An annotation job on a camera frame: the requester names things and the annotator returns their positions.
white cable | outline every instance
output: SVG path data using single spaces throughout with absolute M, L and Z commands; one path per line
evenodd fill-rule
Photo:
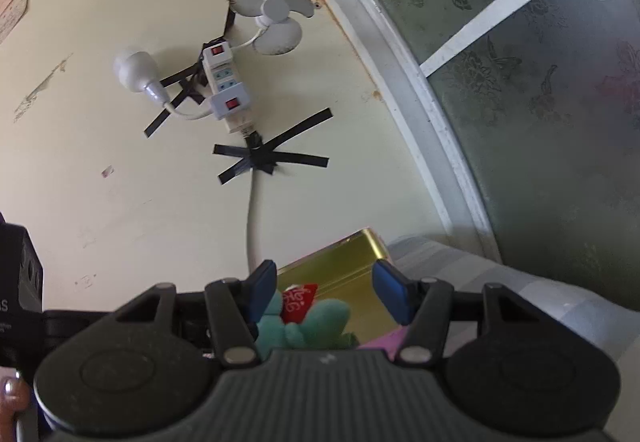
M 253 36 L 249 41 L 245 41 L 244 43 L 242 43 L 240 45 L 236 45 L 235 47 L 231 47 L 231 50 L 240 50 L 241 48 L 248 47 L 251 43 L 253 43 L 256 39 L 258 39 L 262 35 L 263 32 L 264 32 L 264 30 L 260 29 L 258 32 L 255 33 L 255 36 Z
M 213 113 L 213 109 L 209 107 L 206 110 L 204 110 L 204 112 L 201 112 L 200 114 L 196 114 L 196 115 L 184 114 L 183 112 L 179 112 L 178 110 L 176 110 L 170 102 L 166 102 L 165 104 L 162 105 L 162 107 L 166 111 L 168 111 L 170 114 L 174 114 L 177 117 L 183 118 L 184 120 L 198 120 L 199 118 L 209 117 L 209 115 Z
M 250 169 L 251 180 L 249 181 L 249 204 L 246 209 L 246 262 L 249 267 L 249 274 L 256 268 L 254 256 L 254 231 L 252 224 L 255 222 L 255 193 L 256 193 L 256 177 L 258 176 L 255 168 Z

light bulb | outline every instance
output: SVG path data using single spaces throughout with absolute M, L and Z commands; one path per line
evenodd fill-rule
M 169 102 L 169 94 L 160 83 L 158 64 L 148 52 L 127 49 L 118 54 L 113 71 L 120 83 L 132 92 L 145 92 L 160 106 Z

small fan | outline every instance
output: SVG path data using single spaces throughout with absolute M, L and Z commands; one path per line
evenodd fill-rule
M 240 16 L 255 18 L 260 31 L 252 45 L 267 56 L 291 52 L 302 40 L 302 27 L 289 17 L 291 11 L 307 18 L 314 14 L 311 0 L 229 0 L 229 7 Z

fingernail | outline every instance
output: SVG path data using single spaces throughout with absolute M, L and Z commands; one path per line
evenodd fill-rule
M 4 384 L 4 394 L 5 395 L 9 395 L 9 396 L 13 396 L 15 395 L 15 392 L 18 389 L 18 381 L 16 381 L 14 378 L 10 378 L 7 380 L 7 382 Z

hand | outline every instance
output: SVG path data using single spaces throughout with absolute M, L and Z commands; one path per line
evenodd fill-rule
M 0 442 L 15 442 L 14 416 L 29 405 L 31 390 L 19 375 L 0 378 Z

